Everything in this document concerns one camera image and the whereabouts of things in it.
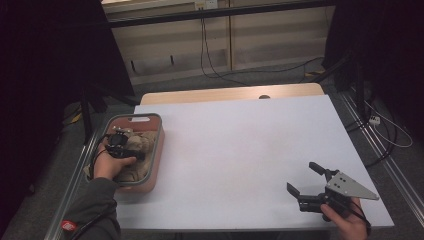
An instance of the electrical outlet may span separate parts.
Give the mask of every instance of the electrical outlet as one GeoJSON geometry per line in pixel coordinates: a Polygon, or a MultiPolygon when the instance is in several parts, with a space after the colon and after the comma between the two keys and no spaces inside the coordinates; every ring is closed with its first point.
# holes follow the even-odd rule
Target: electrical outlet
{"type": "Polygon", "coordinates": [[[198,0],[194,2],[194,10],[199,11],[206,9],[206,4],[204,0],[198,0]]]}
{"type": "Polygon", "coordinates": [[[377,117],[377,116],[371,116],[371,117],[370,117],[370,123],[371,123],[372,125],[376,125],[376,126],[380,125],[380,117],[377,117]]]}
{"type": "Polygon", "coordinates": [[[206,0],[205,9],[216,9],[218,8],[218,0],[206,0]]]}

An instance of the black sleeve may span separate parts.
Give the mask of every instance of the black sleeve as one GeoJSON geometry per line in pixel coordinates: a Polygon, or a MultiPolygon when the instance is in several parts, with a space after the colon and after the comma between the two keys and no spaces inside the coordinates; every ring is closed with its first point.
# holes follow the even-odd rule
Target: black sleeve
{"type": "Polygon", "coordinates": [[[87,192],[69,208],[62,221],[76,226],[74,230],[64,230],[65,238],[71,239],[83,232],[78,239],[119,239],[121,230],[116,220],[116,202],[113,199],[118,185],[106,178],[92,180],[87,192]]]}

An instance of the human hand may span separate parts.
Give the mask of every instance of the human hand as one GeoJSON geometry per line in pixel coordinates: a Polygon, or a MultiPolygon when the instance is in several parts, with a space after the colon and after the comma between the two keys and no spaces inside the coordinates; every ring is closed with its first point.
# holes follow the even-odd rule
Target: human hand
{"type": "MultiPolygon", "coordinates": [[[[359,198],[352,198],[352,202],[361,207],[359,198]]],[[[350,204],[351,209],[361,214],[361,210],[355,204],[350,204]]],[[[349,213],[347,217],[343,218],[327,204],[321,205],[321,211],[338,227],[340,240],[367,239],[367,227],[362,219],[351,213],[349,213]]]]}
{"type": "Polygon", "coordinates": [[[98,147],[98,157],[94,164],[94,178],[107,178],[112,180],[122,170],[124,166],[135,163],[135,157],[129,158],[114,158],[105,149],[105,146],[100,143],[98,147]]]}

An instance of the white tabletop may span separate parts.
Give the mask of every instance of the white tabletop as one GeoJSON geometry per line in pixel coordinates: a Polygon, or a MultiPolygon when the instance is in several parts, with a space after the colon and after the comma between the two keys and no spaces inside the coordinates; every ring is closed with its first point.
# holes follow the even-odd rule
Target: white tabletop
{"type": "MultiPolygon", "coordinates": [[[[123,229],[298,230],[334,226],[302,213],[286,191],[324,191],[310,161],[378,194],[328,96],[136,107],[158,113],[165,143],[157,184],[117,194],[123,229]]],[[[393,226],[382,200],[362,200],[373,227],[393,226]]]]}

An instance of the black curtain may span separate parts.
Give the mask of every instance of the black curtain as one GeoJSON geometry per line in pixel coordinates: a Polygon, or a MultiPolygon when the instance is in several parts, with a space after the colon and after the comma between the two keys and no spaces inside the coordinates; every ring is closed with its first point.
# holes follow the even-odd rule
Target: black curtain
{"type": "MultiPolygon", "coordinates": [[[[0,235],[48,162],[63,109],[80,100],[82,86],[134,94],[110,29],[63,29],[92,21],[106,21],[98,0],[0,0],[0,235]]],[[[87,89],[89,99],[102,96],[87,89]]]]}
{"type": "Polygon", "coordinates": [[[356,78],[356,63],[374,91],[424,138],[424,4],[420,1],[340,0],[331,23],[323,66],[346,54],[352,60],[335,73],[338,90],[356,78]]]}

